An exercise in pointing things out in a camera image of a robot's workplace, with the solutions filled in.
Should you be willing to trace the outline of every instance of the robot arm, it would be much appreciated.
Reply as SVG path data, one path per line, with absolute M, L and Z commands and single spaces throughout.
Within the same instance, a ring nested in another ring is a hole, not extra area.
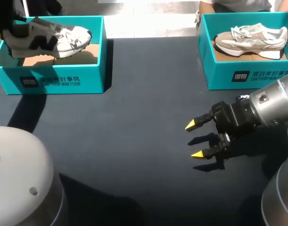
M 186 131 L 202 127 L 212 119 L 219 134 L 218 144 L 193 154 L 193 157 L 211 159 L 218 153 L 229 151 L 232 140 L 254 132 L 260 125 L 272 127 L 288 121 L 288 75 L 249 97 L 236 98 L 231 105 L 223 101 L 214 104 L 210 112 L 194 118 Z

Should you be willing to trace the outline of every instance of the teal shoe box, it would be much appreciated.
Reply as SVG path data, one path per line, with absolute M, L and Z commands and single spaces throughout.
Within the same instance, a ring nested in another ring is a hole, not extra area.
M 198 37 L 199 52 L 208 88 L 213 89 L 259 89 L 288 74 L 287 60 L 255 60 L 218 62 L 212 45 L 214 37 L 231 27 L 262 23 L 265 27 L 288 29 L 288 13 L 214 13 L 203 14 Z
M 2 41 L 0 44 L 0 83 L 6 94 L 103 93 L 107 54 L 103 17 L 49 16 L 41 17 L 41 19 L 81 26 L 90 30 L 92 32 L 91 44 L 99 45 L 96 64 L 20 66 L 20 59 L 13 59 L 8 53 L 8 47 Z

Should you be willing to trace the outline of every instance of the screw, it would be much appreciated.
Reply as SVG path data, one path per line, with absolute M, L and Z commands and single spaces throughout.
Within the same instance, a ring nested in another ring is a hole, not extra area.
M 264 100 L 266 100 L 266 98 L 267 98 L 266 95 L 260 95 L 259 100 L 264 101 Z

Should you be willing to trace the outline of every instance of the beige sneaker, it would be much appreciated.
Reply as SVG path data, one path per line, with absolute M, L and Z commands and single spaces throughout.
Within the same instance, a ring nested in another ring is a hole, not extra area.
M 262 24 L 231 28 L 215 36 L 215 49 L 230 56 L 238 57 L 247 52 L 256 53 L 269 59 L 280 59 L 288 40 L 286 27 L 269 29 Z

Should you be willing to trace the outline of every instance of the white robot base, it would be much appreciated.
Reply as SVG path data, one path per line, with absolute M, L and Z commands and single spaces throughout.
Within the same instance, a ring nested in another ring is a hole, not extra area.
M 0 126 L 0 226 L 66 226 L 65 193 L 43 143 Z

